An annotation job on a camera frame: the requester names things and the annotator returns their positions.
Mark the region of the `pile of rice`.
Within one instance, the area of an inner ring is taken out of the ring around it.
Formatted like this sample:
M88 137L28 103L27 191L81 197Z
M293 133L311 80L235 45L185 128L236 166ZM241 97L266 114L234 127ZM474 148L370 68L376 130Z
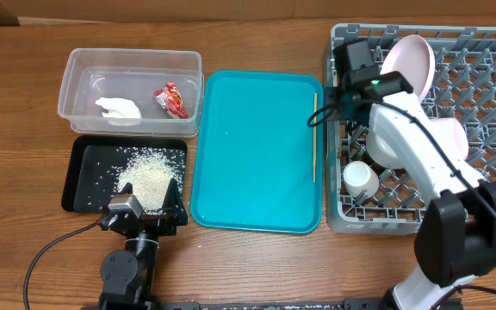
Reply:
M75 208L89 212L107 205L126 183L146 214L162 207L169 182L183 190L187 152L141 146L90 146L85 149L77 184Z

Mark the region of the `wooden chopstick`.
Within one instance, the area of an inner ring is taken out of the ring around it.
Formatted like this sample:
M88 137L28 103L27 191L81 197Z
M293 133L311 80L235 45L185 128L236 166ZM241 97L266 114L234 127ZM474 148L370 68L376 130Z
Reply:
M318 94L313 94L313 113L317 111ZM313 127L313 183L316 182L316 162L317 162L317 131Z

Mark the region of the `grey bowl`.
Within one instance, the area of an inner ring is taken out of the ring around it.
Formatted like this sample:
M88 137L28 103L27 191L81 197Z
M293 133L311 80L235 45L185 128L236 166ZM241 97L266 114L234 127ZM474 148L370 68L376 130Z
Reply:
M369 156L384 168L394 170L405 168L389 144L372 130L366 137L366 149Z

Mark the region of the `white cup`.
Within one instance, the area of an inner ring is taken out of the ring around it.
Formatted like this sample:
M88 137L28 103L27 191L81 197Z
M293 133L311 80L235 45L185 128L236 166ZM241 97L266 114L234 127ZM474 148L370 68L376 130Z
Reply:
M362 193L372 196L379 188L377 174L363 161L352 161L347 164L342 176L347 192L353 197Z

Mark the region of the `large white plate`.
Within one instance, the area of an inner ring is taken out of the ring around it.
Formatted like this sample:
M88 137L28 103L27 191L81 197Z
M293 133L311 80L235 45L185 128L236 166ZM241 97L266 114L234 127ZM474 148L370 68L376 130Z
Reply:
M435 54L427 41L411 34L390 49L381 66L381 74L398 71L413 87L422 103L426 98L435 74Z

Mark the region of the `white napkin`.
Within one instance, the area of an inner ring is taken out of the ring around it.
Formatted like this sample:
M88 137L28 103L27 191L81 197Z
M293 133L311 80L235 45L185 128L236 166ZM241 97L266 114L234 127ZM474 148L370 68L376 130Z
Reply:
M107 118L111 125L133 126L141 122L140 109L132 100L101 97L95 101L95 105L103 109L102 117Z

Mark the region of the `red snack wrapper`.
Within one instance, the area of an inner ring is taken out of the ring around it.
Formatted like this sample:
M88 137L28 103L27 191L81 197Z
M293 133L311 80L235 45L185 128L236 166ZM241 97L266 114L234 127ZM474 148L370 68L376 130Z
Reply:
M163 89L153 93L156 102L174 119L188 119L183 98L174 82L167 83Z

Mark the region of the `small pink bowl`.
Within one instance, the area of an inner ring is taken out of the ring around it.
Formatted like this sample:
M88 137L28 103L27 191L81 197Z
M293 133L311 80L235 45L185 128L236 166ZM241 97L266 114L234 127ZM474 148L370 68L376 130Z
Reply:
M466 159L469 152L468 138L462 124L456 118L431 119L438 142L459 159Z

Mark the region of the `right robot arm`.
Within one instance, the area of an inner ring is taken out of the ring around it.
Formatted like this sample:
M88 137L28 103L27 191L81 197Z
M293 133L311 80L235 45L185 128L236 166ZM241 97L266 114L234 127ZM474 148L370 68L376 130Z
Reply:
M496 182L459 157L400 73L313 77L218 71L207 81L190 210L201 225L310 233L321 216L322 112L378 133L427 203L417 266L382 309L438 309L496 267Z

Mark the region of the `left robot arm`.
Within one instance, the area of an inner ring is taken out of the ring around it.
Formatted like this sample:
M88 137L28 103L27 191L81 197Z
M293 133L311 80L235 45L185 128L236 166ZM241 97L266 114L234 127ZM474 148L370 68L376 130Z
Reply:
M69 232L45 245L34 257L23 281L22 299L30 308L28 286L30 277L43 254L57 243L99 226L125 237L122 250L109 253L102 261L100 275L102 292L99 309L162 309L152 294L155 263L159 249L158 239L173 236L177 228L188 224L177 180L172 178L164 195L161 208L155 214L144 214L133 185L127 183L108 205L102 208L99 220Z

